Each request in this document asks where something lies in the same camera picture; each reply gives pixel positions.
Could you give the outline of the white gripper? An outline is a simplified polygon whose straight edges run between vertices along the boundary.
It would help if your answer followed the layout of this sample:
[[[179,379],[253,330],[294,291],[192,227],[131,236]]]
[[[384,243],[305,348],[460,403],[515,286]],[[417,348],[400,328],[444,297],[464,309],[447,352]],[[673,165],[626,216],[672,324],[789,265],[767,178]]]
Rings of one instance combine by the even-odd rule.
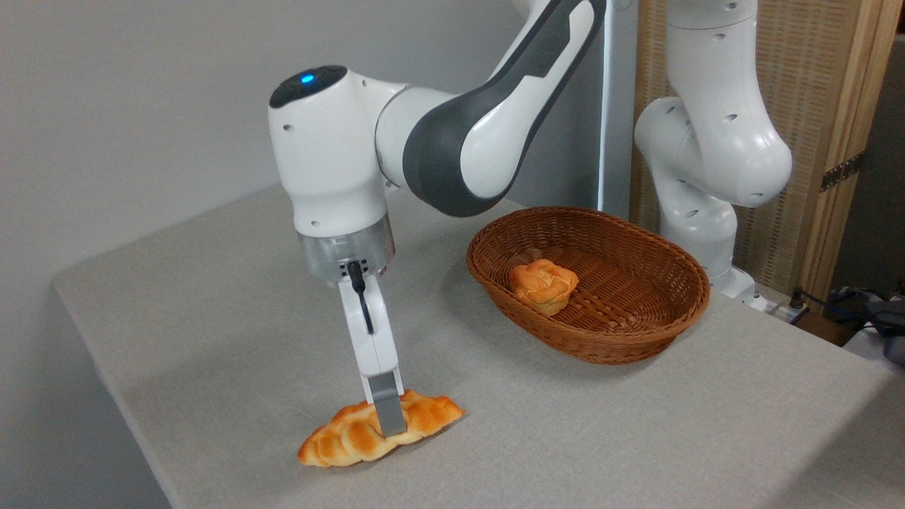
[[[354,290],[352,280],[346,279],[337,284],[356,361],[397,363],[397,348],[378,278],[368,275],[364,281],[363,297]],[[370,377],[361,373],[360,377],[366,400],[375,407],[381,435],[390,438],[407,432],[399,367]]]

